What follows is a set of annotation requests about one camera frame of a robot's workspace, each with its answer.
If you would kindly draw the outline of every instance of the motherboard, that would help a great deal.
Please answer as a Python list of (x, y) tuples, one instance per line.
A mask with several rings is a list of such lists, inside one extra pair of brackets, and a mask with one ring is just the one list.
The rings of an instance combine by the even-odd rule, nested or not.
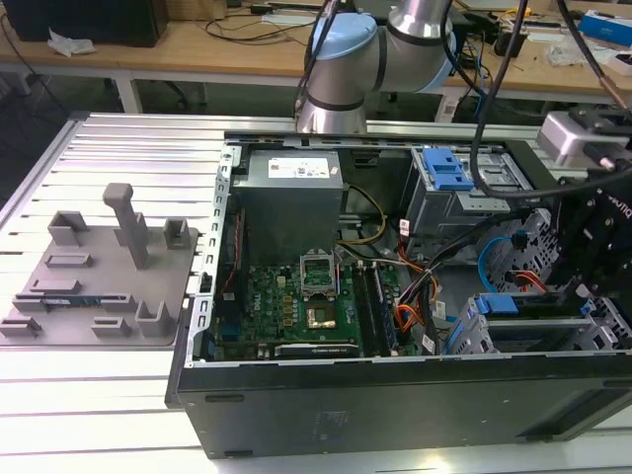
[[(383, 306), (378, 304), (373, 307), (387, 311), (382, 314), (377, 309), (377, 322), (390, 322), (392, 325), (394, 301), (400, 291), (398, 275), (392, 266), (358, 269), (357, 266), (338, 264), (335, 266), (334, 281), (331, 281), (335, 295), (309, 293), (309, 297), (302, 289), (304, 280), (308, 279), (310, 284), (327, 286), (331, 278), (328, 266), (317, 266), (310, 269), (308, 274), (302, 273), (299, 265), (251, 267), (248, 271), (246, 317), (238, 327), (232, 324), (218, 325), (214, 331), (214, 359), (282, 358), (279, 357), (282, 354), (278, 348), (288, 348), (289, 345), (292, 345), (292, 355), (300, 356), (296, 351), (300, 351), (301, 344), (305, 347), (327, 345), (354, 348), (356, 356), (372, 356), (374, 341), (363, 341), (362, 336), (366, 339), (369, 337), (370, 333), (365, 329), (366, 320), (375, 315), (368, 308), (371, 302), (357, 294), (358, 276), (372, 272), (379, 273), (381, 287), (371, 287), (369, 291), (374, 293), (376, 301), (383, 303)], [(392, 338), (385, 343), (389, 350), (394, 349), (391, 346), (397, 345), (394, 333)]]

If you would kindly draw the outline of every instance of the gray fixture plate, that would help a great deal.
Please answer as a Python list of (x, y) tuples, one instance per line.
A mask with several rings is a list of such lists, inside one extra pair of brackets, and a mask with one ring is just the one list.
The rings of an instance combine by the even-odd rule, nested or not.
[[(168, 250), (162, 228), (147, 229), (148, 265), (137, 270), (129, 250), (119, 245), (115, 227), (89, 227), (77, 232), (80, 247), (59, 247), (51, 241), (22, 293), (29, 293), (35, 280), (73, 280), (81, 283), (78, 295), (107, 293), (131, 294), (139, 303), (144, 300), (155, 314), (165, 301), (173, 321), (170, 329), (160, 337), (144, 338), (134, 321), (135, 312), (106, 312), (103, 308), (54, 307), (45, 311), (18, 311), (13, 308), (5, 320), (16, 316), (31, 316), (41, 326), (36, 337), (10, 337), (0, 334), (0, 346), (169, 346), (173, 344), (177, 319), (189, 281), (196, 251), (198, 231), (190, 228), (192, 245), (189, 249)], [(51, 255), (90, 254), (89, 268), (54, 268), (45, 262)], [(126, 337), (98, 338), (91, 326), (95, 317), (122, 317), (130, 332)]]

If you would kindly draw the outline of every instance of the black box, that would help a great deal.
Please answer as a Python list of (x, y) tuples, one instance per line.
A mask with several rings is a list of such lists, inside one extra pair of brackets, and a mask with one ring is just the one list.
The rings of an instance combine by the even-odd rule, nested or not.
[(46, 41), (48, 29), (76, 40), (151, 47), (169, 22), (165, 0), (4, 0), (22, 41)]

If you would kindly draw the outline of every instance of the floor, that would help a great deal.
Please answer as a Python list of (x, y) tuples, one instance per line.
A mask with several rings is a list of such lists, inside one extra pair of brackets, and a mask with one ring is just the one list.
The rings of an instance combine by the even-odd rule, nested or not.
[[(53, 94), (69, 111), (120, 112), (116, 88), (101, 79), (44, 77)], [(64, 122), (64, 115), (31, 77), (32, 92), (26, 98), (15, 94), (0, 99), (0, 205), (13, 193), (29, 173)], [(198, 86), (179, 83), (190, 102), (188, 111), (178, 109), (178, 97), (162, 82), (140, 81), (143, 108), (152, 114), (209, 114), (252, 117), (290, 117), (294, 90), (283, 87), (208, 84), (209, 103), (198, 104)], [(378, 96), (366, 100), (369, 119), (433, 121), (440, 97), (424, 94), (399, 94), (385, 111), (377, 111)], [(491, 123), (541, 124), (538, 115), (542, 103), (504, 101), (519, 113), (494, 111)], [(455, 121), (473, 122), (477, 100), (468, 98)]]

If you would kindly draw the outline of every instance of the robotic arm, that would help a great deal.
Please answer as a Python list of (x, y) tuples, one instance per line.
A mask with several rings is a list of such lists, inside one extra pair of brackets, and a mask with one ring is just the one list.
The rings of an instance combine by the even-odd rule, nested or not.
[[(317, 56), (298, 113), (298, 131), (365, 133), (367, 92), (422, 92), (440, 87), (451, 69), (440, 35), (447, 1), (403, 0), (389, 15), (386, 28), (378, 28), (368, 15), (339, 14), (325, 33), (322, 47), (314, 51), (326, 24), (320, 20), (310, 42), (310, 52)], [(449, 22), (446, 31), (451, 34)]]

